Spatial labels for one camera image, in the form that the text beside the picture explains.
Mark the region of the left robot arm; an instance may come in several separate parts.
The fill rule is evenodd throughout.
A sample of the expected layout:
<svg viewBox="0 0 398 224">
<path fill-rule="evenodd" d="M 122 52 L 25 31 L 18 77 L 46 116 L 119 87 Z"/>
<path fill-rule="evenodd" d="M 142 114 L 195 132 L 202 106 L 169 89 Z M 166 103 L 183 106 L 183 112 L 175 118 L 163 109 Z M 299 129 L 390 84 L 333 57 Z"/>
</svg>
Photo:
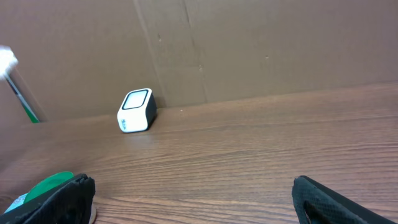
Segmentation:
<svg viewBox="0 0 398 224">
<path fill-rule="evenodd" d="M 6 79 L 19 63 L 10 47 L 2 45 L 0 48 L 1 79 Z"/>
</svg>

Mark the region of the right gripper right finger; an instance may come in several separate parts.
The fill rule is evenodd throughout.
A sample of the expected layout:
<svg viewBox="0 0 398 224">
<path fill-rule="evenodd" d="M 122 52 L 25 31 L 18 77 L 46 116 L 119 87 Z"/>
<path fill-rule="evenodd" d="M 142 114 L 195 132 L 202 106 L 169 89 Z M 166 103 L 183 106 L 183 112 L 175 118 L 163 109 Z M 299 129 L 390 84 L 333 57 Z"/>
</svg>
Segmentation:
<svg viewBox="0 0 398 224">
<path fill-rule="evenodd" d="M 292 200 L 300 224 L 396 224 L 304 175 L 294 180 Z"/>
</svg>

